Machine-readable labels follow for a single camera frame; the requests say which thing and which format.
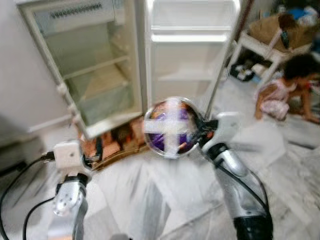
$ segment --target curly black hair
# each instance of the curly black hair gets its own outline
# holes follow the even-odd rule
[[[284,78],[287,81],[315,73],[320,73],[320,64],[309,53],[293,56],[284,67]]]

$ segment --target wire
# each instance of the wire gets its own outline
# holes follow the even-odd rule
[[[271,231],[273,231],[274,227],[273,227],[272,217],[271,217],[271,214],[270,214],[270,211],[269,211],[269,203],[268,203],[268,201],[267,201],[267,204],[264,203],[264,201],[262,201],[262,199],[247,184],[245,184],[240,178],[238,178],[237,176],[232,174],[230,171],[225,169],[221,164],[217,165],[217,168],[220,169],[225,174],[227,174],[229,177],[231,177],[237,183],[239,183],[245,190],[247,190],[259,202],[259,204],[263,207],[263,209],[265,211],[267,219],[270,222],[270,229],[271,229]]]
[[[253,172],[253,171],[250,171],[250,173],[254,176],[254,178],[258,181],[261,189],[262,189],[262,192],[263,192],[263,196],[264,196],[264,199],[265,199],[265,205],[266,207],[268,208],[269,210],[269,202],[268,202],[268,196],[267,196],[267,191],[265,189],[265,186],[264,184],[262,183],[262,181],[260,180],[260,178]]]
[[[6,188],[6,190],[3,192],[1,198],[0,198],[0,234],[3,237],[3,240],[9,240],[5,228],[4,228],[4,223],[2,220],[2,204],[3,201],[6,197],[6,195],[8,194],[9,190],[12,188],[12,186],[16,183],[16,181],[18,180],[18,178],[20,178],[20,176],[22,174],[24,174],[29,168],[31,168],[34,164],[39,163],[39,162],[44,162],[44,161],[50,161],[50,160],[54,160],[55,156],[53,151],[49,151],[47,152],[45,155],[41,156],[40,158],[38,158],[37,160],[34,160],[33,162],[31,162],[28,166],[26,166],[19,174],[18,176],[15,177],[15,179],[10,183],[10,185]]]
[[[28,220],[31,216],[31,214],[41,205],[50,202],[54,199],[55,197],[49,198],[47,200],[44,200],[42,202],[39,202],[37,205],[35,205],[33,208],[31,208],[31,210],[28,212],[28,214],[26,215],[25,219],[24,219],[24,223],[23,223],[23,230],[22,230],[22,239],[23,240],[27,240],[27,225],[28,225]]]

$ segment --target girl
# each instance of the girl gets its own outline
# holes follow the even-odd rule
[[[280,121],[286,119],[289,111],[288,100],[292,97],[301,97],[304,119],[319,123],[319,119],[311,112],[308,82],[320,72],[320,65],[310,54],[301,54],[287,61],[284,75],[272,80],[258,93],[255,118],[261,119],[266,113]]]

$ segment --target white table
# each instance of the white table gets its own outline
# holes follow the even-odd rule
[[[241,49],[243,47],[261,56],[265,56],[269,50],[267,44],[249,36],[246,31],[243,31],[240,35],[238,44],[233,52],[233,55],[227,67],[228,71],[230,71],[231,66],[237,62]],[[282,62],[288,60],[294,55],[307,53],[310,47],[311,47],[311,43],[303,45],[301,47],[297,47],[289,52],[281,52],[279,50],[272,49],[270,53],[267,55],[267,57],[265,58],[266,60],[271,61],[272,64],[267,70],[267,74],[264,75],[261,82],[258,84],[258,88],[263,86],[266,82],[268,82],[271,79],[271,77],[273,76],[273,74],[275,73],[275,71],[277,70],[277,68]]]

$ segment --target metal robot arm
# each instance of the metal robot arm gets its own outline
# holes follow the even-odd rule
[[[88,210],[86,186],[92,176],[90,163],[98,160],[102,153],[85,158],[77,140],[57,144],[53,152],[56,167],[65,179],[56,188],[48,240],[83,240],[84,218]],[[117,234],[111,240],[129,238],[125,234]]]
[[[265,188],[226,144],[238,128],[239,119],[235,113],[220,113],[214,136],[207,139],[204,135],[199,144],[213,164],[238,240],[271,240],[273,223]]]

